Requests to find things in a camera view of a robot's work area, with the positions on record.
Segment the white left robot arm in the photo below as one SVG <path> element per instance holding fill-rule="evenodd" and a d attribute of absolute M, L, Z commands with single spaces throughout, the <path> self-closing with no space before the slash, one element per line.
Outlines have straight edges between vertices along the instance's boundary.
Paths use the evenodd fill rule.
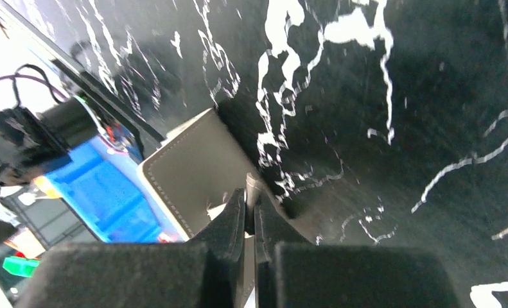
<path fill-rule="evenodd" d="M 0 186 L 24 185 L 69 164 L 70 153 L 99 133 L 80 98 L 35 115 L 18 106 L 0 111 Z"/>

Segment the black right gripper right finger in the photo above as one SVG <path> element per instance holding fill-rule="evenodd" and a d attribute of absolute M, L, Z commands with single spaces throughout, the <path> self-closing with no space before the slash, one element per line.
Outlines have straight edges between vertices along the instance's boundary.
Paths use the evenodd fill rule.
<path fill-rule="evenodd" d="M 458 307 L 439 260 L 412 248 L 317 246 L 254 206 L 258 307 Z"/>

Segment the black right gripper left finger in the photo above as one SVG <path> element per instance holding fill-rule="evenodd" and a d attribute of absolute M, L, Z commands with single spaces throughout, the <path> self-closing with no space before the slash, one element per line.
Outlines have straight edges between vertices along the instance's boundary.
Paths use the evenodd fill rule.
<path fill-rule="evenodd" d="M 18 307 L 242 307 L 245 191 L 182 243 L 71 243 L 52 248 Z"/>

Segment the grey blue card holder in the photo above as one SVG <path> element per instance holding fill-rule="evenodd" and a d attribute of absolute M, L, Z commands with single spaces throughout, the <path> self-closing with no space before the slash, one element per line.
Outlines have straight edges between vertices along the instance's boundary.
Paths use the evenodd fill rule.
<path fill-rule="evenodd" d="M 141 183 L 178 232 L 189 240 L 210 222 L 209 206 L 227 202 L 261 177 L 214 108 L 172 130 L 161 147 L 137 167 Z"/>

